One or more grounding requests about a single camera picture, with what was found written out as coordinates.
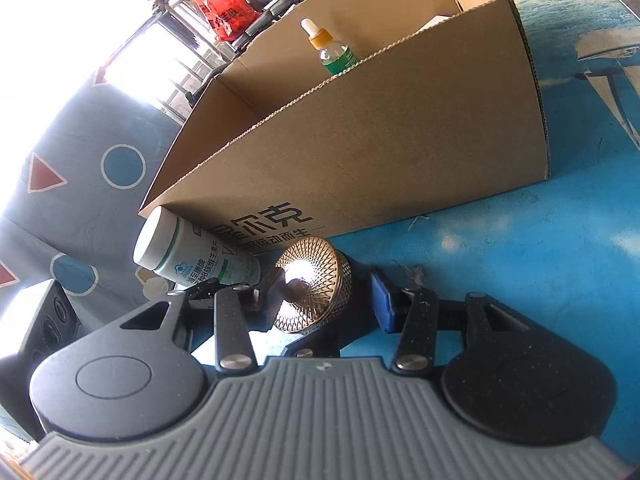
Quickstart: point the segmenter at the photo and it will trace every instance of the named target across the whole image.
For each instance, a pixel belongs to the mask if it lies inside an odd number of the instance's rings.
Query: white lid
[[[133,249],[133,261],[145,269],[156,270],[171,249],[177,229],[178,217],[162,206],[156,207],[142,226]]]
[[[314,37],[318,32],[320,32],[320,28],[309,18],[305,18],[304,20],[302,20],[300,22],[300,25],[302,25],[302,28],[306,30],[306,33],[310,38]]]

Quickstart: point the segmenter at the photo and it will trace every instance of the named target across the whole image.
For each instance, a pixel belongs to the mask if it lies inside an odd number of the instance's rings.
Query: white dropper cap
[[[305,18],[304,20],[302,20],[300,22],[300,25],[302,25],[302,28],[306,30],[306,33],[309,35],[310,38],[316,36],[318,32],[320,32],[320,28],[314,22],[312,22],[309,18]]]

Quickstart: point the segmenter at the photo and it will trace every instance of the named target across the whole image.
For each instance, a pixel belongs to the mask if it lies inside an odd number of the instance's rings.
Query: white bottle
[[[195,285],[217,278],[223,285],[260,281],[260,263],[211,233],[156,207],[140,231],[133,260],[145,269],[179,283]]]

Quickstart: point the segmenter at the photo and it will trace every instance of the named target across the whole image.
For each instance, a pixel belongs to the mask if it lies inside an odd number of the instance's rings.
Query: cardboard box
[[[436,15],[454,16],[417,32]],[[362,60],[338,76],[300,27]],[[212,81],[143,203],[254,253],[548,177],[511,0],[306,0]]]

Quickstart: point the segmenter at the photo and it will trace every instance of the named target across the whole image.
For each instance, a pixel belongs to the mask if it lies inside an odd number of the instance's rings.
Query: black speaker
[[[44,359],[85,334],[56,280],[18,292],[0,318],[0,426],[27,441],[44,437],[29,398],[31,375]]]

